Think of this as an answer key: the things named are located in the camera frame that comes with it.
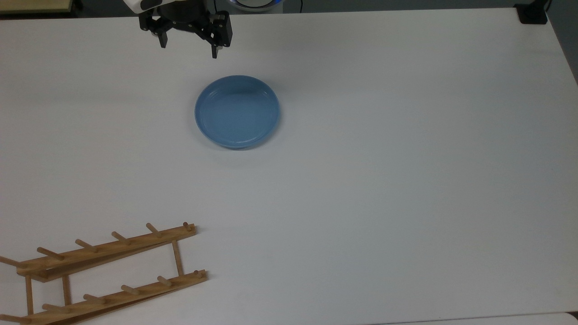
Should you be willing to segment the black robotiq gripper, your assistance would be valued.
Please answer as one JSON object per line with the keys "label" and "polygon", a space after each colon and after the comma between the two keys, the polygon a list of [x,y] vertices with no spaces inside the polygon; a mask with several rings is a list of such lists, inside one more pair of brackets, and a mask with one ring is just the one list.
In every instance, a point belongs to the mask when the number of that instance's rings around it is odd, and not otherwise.
{"label": "black robotiq gripper", "polygon": [[191,25],[200,30],[199,36],[211,45],[211,56],[216,59],[219,50],[229,47],[233,39],[233,27],[229,12],[209,12],[206,0],[175,0],[156,8],[158,19],[153,12],[139,13],[139,27],[157,37],[160,46],[167,47],[167,31],[175,25]]}

